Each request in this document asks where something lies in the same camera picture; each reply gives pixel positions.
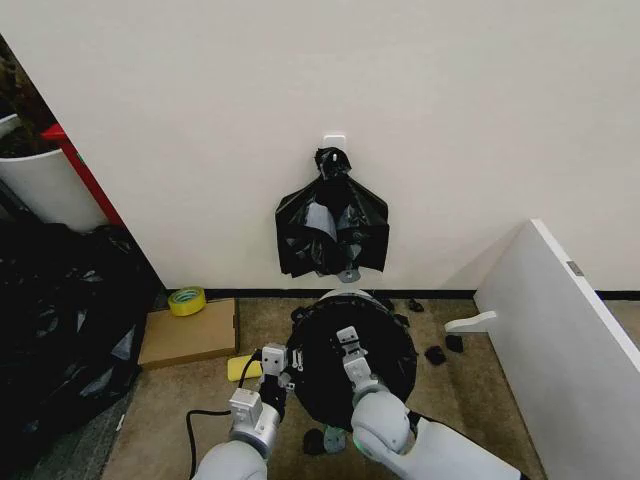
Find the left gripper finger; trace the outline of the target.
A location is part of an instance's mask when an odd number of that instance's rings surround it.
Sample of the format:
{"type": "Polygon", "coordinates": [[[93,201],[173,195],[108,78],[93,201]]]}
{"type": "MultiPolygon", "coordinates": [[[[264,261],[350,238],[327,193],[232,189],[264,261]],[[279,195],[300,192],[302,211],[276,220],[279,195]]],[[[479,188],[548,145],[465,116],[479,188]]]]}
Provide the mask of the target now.
{"type": "Polygon", "coordinates": [[[286,390],[294,390],[304,371],[303,353],[299,349],[288,349],[286,366],[282,372],[282,386],[286,390]]]}

